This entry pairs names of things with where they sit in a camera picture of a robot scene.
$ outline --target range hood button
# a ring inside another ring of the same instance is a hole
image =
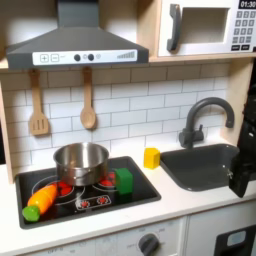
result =
[[[88,55],[88,59],[89,59],[90,61],[93,61],[93,60],[94,60],[94,55],[93,55],[93,54],[89,54],[89,55]]]
[[[80,60],[81,60],[81,57],[80,57],[80,55],[76,54],[76,55],[74,56],[74,59],[75,59],[76,61],[80,61]]]

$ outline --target black faucet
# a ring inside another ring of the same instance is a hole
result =
[[[223,107],[227,113],[226,127],[233,128],[235,123],[235,114],[230,104],[221,98],[206,98],[197,102],[189,111],[186,128],[179,134],[180,145],[183,148],[192,149],[193,142],[204,140],[203,125],[200,125],[198,131],[194,130],[194,120],[198,111],[208,105],[218,105]]]

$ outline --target wooden utensil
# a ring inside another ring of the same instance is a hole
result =
[[[85,68],[84,73],[84,109],[81,112],[81,122],[86,129],[94,128],[96,115],[92,108],[92,69]]]
[[[39,88],[40,72],[38,70],[32,70],[29,72],[34,113],[29,121],[29,129],[33,135],[47,134],[49,131],[49,123],[45,115],[42,113],[41,95]]]

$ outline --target red burner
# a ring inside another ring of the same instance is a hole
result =
[[[52,184],[55,184],[58,186],[58,196],[67,196],[72,192],[73,187],[66,184],[63,181],[53,182]]]
[[[99,184],[104,186],[104,187],[114,187],[116,185],[116,174],[115,174],[115,172],[109,172],[108,176],[105,177],[105,179],[102,180]]]

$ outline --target white cabinet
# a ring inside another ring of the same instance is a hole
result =
[[[191,215],[184,256],[213,256],[218,235],[255,224],[256,201]]]

